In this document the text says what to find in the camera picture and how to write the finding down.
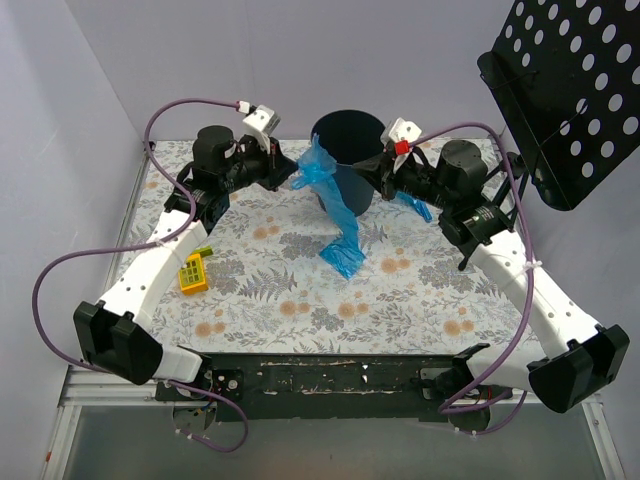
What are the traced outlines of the blue plastic trash bag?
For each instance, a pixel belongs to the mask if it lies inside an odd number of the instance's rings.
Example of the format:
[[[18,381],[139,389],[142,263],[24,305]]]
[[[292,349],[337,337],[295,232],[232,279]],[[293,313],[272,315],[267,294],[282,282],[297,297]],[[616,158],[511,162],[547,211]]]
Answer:
[[[299,175],[292,188],[309,187],[323,202],[331,221],[341,234],[327,245],[320,257],[345,279],[351,279],[361,268],[365,255],[359,245],[359,227],[355,214],[346,206],[334,178],[337,162],[320,144],[319,135],[311,138],[311,146],[298,159]]]

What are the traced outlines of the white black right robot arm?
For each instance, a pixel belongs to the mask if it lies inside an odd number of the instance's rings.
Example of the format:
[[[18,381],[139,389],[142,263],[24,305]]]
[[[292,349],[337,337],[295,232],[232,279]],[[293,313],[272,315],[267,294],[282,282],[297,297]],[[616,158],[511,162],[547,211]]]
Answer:
[[[488,385],[531,392],[564,413],[616,378],[630,344],[627,333],[618,325],[604,327],[542,269],[525,230],[501,209],[506,192],[484,194],[492,171],[475,144],[448,141],[430,165],[420,147],[389,143],[352,168],[386,200],[406,193],[439,208],[442,233],[463,255],[459,267],[479,268],[522,316],[502,353],[488,344],[470,347],[428,381],[446,396],[442,413],[459,412],[462,396],[475,397]]]

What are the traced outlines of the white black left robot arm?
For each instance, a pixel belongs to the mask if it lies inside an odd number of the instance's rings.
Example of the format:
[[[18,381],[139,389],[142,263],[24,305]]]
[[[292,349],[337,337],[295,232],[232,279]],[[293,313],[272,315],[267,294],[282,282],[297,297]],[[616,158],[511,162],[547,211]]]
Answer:
[[[88,364],[135,385],[175,380],[188,398],[200,400],[213,386],[211,373],[201,367],[202,356],[159,343],[149,332],[153,315],[187,258],[229,209],[231,194],[254,183],[274,191],[297,164],[275,138],[246,134],[236,139],[219,125],[199,131],[192,155],[164,204],[151,248],[137,255],[96,303],[81,303],[73,321]]]

